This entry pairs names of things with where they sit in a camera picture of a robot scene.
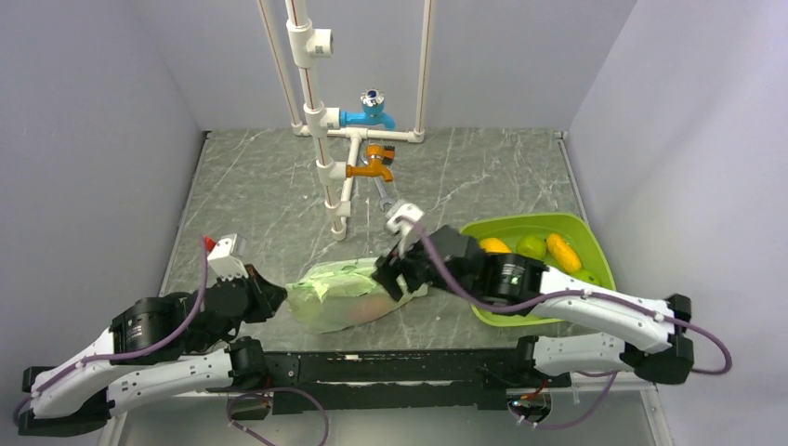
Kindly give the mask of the light green plastic bag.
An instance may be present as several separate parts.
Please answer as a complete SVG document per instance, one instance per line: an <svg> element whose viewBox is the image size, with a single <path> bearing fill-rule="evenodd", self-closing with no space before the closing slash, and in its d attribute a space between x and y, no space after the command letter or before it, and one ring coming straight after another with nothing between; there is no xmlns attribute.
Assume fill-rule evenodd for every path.
<svg viewBox="0 0 788 446"><path fill-rule="evenodd" d="M399 278L397 289L403 296L396 301L372 278L374 271L373 257L313 266L297 282L285 285L292 317L306 332L325 334L378 320L427 295L427 285L409 292L404 279Z"/></svg>

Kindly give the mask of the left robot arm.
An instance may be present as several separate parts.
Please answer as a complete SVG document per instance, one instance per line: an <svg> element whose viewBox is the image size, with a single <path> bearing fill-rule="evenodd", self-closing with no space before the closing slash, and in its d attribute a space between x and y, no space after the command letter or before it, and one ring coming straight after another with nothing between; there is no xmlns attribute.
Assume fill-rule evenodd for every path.
<svg viewBox="0 0 788 446"><path fill-rule="evenodd" d="M286 297L253 274L140 299L60 366L24 372L19 435L75 437L180 394L260 387L269 376L262 345L239 331L272 318Z"/></svg>

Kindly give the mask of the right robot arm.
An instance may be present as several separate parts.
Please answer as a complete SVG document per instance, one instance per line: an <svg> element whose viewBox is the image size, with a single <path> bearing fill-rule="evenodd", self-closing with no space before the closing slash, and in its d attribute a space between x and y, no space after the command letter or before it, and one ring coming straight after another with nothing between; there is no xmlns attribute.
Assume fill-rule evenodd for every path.
<svg viewBox="0 0 788 446"><path fill-rule="evenodd" d="M371 274L396 301L427 285L498 314L559 319L590 329L570 338L519 342L512 373L524 386L569 372L632 372L656 384L686 382L694 346L686 336L691 300L625 295L584 282L540 260L490 253L448 226L425 238L414 230L380 256Z"/></svg>

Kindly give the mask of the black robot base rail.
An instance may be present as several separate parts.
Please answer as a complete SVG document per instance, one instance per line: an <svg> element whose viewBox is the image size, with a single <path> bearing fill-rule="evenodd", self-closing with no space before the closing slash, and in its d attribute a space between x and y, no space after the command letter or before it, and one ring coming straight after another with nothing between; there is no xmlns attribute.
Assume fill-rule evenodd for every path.
<svg viewBox="0 0 788 446"><path fill-rule="evenodd" d="M534 364L530 348L263 351L242 354L241 369L230 372L225 388L271 392L276 414L314 407L285 387L304 391L326 410L503 410L510 392L571 385L569 374L550 377Z"/></svg>

